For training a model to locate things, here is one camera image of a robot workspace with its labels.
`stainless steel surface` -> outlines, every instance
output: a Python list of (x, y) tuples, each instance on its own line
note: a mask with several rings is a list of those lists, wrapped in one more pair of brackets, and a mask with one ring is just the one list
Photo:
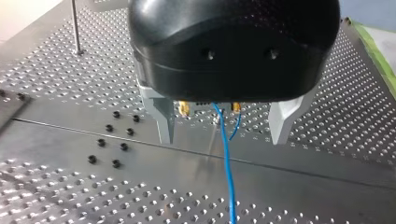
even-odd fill
[[(97, 138), (13, 122), (0, 141), (2, 223), (227, 223), (222, 159), (130, 141), (130, 150), (122, 151), (125, 141), (104, 138), (106, 147), (99, 147)], [(87, 162), (89, 155), (96, 155), (97, 164)], [(120, 169), (112, 167), (114, 159), (121, 161)], [(395, 189), (241, 161), (232, 167), (239, 223), (396, 218)]]
[(79, 35), (78, 35), (78, 15), (76, 10), (76, 0), (70, 0), (72, 5), (72, 20), (73, 20), (73, 30), (74, 30), (74, 38), (75, 38), (75, 54), (81, 55), (83, 52), (81, 50), (81, 46), (79, 45)]
[(0, 89), (0, 132), (29, 101), (28, 95)]
[(87, 6), (96, 12), (128, 7), (128, 0), (85, 0)]

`metal post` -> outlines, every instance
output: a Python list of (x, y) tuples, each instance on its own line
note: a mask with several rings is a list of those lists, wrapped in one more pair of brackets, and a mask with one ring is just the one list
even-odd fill
[(73, 14), (73, 28), (74, 28), (75, 41), (76, 41), (75, 53), (77, 55), (81, 55), (83, 53), (83, 50), (81, 49), (81, 46), (79, 45), (76, 0), (71, 0), (71, 1), (72, 1), (72, 14)]

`blue wire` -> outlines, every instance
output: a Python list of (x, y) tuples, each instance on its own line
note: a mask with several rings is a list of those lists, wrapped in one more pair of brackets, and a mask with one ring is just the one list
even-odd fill
[(236, 224), (236, 215), (235, 215), (235, 207), (234, 207), (235, 195), (233, 190), (233, 174), (231, 173), (230, 150), (228, 148), (228, 139), (227, 139), (227, 134), (225, 132), (224, 117), (222, 116), (222, 113), (216, 104), (213, 103), (213, 107), (218, 112), (220, 118), (221, 138), (224, 145), (224, 169), (225, 169), (225, 174), (227, 176), (228, 193), (230, 198), (230, 221), (232, 224)]
[(239, 112), (238, 120), (236, 121), (235, 127), (233, 128), (233, 134), (231, 134), (231, 137), (228, 139), (229, 141), (233, 140), (233, 137), (238, 132), (239, 124), (241, 123), (241, 117), (242, 117), (242, 114), (241, 114), (241, 112)]

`bolt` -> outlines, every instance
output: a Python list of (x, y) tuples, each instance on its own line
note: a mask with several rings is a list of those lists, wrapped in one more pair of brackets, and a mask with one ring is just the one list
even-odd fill
[(120, 112), (119, 112), (119, 111), (114, 111), (114, 112), (113, 112), (113, 117), (114, 117), (115, 119), (119, 119), (119, 118), (120, 118)]
[(91, 156), (88, 157), (88, 162), (90, 164), (95, 164), (97, 162), (97, 159), (96, 159), (95, 156), (91, 155)]
[(140, 117), (138, 116), (138, 115), (134, 115), (134, 122), (139, 122), (139, 120), (140, 120)]
[(112, 126), (112, 125), (110, 125), (110, 124), (107, 124), (107, 125), (106, 125), (106, 131), (108, 131), (108, 132), (112, 133), (112, 132), (113, 132), (113, 130), (114, 130), (114, 128), (113, 128), (113, 126)]
[(114, 160), (113, 161), (113, 167), (114, 168), (120, 168), (121, 166), (121, 162), (119, 160)]
[(25, 100), (25, 96), (24, 96), (23, 93), (18, 93), (17, 96), (18, 96), (18, 99), (19, 99), (20, 101), (24, 101), (24, 100)]
[(132, 128), (127, 129), (126, 132), (128, 133), (128, 135), (131, 135), (131, 136), (134, 135), (134, 129), (132, 129)]
[(102, 139), (102, 138), (98, 139), (98, 146), (99, 147), (104, 147), (105, 144), (106, 144), (105, 139)]
[(121, 143), (120, 148), (122, 151), (128, 150), (128, 145), (126, 143)]

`hole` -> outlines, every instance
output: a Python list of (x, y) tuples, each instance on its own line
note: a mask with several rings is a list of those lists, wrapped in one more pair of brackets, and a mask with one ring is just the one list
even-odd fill
[(265, 52), (265, 57), (270, 59), (270, 60), (275, 60), (277, 59), (277, 57), (279, 57), (279, 50), (277, 49), (273, 49), (273, 48), (269, 48), (266, 52)]
[(201, 54), (207, 59), (212, 61), (213, 59), (215, 59), (215, 51), (213, 51), (212, 49), (203, 49), (201, 51)]

